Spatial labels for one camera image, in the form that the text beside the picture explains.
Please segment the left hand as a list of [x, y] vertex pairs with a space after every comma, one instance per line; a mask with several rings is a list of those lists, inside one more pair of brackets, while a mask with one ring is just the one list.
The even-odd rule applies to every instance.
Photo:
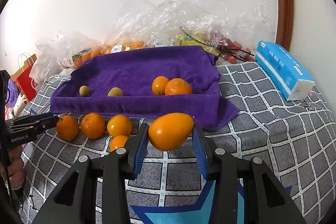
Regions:
[[1, 175], [4, 175], [5, 184], [10, 182], [12, 190], [20, 189], [25, 182], [24, 162], [21, 158], [23, 148], [18, 146], [9, 152], [11, 164], [7, 167], [8, 175], [5, 174], [5, 169], [1, 164]]

